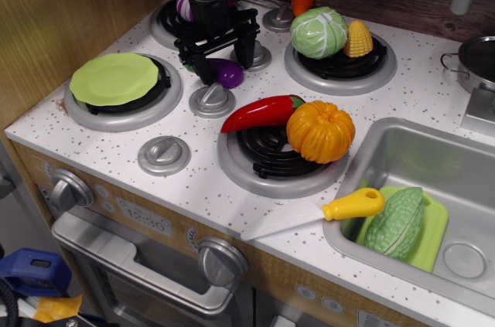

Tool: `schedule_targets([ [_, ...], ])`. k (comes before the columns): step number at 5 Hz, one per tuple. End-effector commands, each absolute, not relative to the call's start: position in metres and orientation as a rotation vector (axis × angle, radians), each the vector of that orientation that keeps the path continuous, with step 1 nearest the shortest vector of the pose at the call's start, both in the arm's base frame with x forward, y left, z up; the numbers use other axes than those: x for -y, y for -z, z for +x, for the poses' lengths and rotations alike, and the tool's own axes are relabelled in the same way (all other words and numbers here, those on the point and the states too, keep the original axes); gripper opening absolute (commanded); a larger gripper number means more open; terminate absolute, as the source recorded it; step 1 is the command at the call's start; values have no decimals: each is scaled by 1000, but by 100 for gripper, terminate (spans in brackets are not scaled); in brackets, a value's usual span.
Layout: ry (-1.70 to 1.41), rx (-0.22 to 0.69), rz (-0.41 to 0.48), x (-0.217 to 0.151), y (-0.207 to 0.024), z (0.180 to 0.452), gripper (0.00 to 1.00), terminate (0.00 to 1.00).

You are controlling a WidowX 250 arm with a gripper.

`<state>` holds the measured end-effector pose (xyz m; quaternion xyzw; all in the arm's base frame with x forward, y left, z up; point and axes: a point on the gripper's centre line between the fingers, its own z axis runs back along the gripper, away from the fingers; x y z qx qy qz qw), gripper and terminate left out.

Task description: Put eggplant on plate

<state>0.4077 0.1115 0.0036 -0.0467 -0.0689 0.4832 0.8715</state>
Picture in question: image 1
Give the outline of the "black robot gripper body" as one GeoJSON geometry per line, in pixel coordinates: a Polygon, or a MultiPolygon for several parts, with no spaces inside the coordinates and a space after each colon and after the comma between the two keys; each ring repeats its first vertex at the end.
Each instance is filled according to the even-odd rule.
{"type": "Polygon", "coordinates": [[[207,57],[206,51],[210,49],[216,49],[217,46],[227,44],[229,41],[238,39],[243,36],[254,35],[259,33],[259,24],[252,22],[249,24],[247,20],[251,14],[250,12],[239,12],[233,8],[229,10],[229,24],[222,28],[219,32],[207,33],[206,30],[199,24],[193,23],[182,36],[174,42],[175,46],[179,49],[179,60],[182,64],[192,66],[192,55],[194,53],[202,53],[207,57]]]}

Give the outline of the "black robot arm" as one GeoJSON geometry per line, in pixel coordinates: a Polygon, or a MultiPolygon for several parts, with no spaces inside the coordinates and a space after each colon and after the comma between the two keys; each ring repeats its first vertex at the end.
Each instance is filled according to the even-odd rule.
{"type": "Polygon", "coordinates": [[[233,46],[239,64],[248,69],[254,62],[254,48],[260,26],[256,9],[239,10],[230,3],[237,0],[189,0],[193,26],[177,38],[182,64],[191,66],[206,85],[215,76],[207,56],[233,46]]]}

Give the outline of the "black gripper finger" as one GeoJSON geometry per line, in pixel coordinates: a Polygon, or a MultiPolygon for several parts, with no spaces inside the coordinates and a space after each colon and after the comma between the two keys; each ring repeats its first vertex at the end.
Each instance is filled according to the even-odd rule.
{"type": "Polygon", "coordinates": [[[203,84],[210,86],[213,84],[213,74],[210,70],[207,58],[202,53],[192,55],[193,67],[203,84]]]}
{"type": "Polygon", "coordinates": [[[255,41],[256,36],[248,35],[238,38],[234,44],[237,61],[246,70],[251,68],[254,62],[255,41]]]}

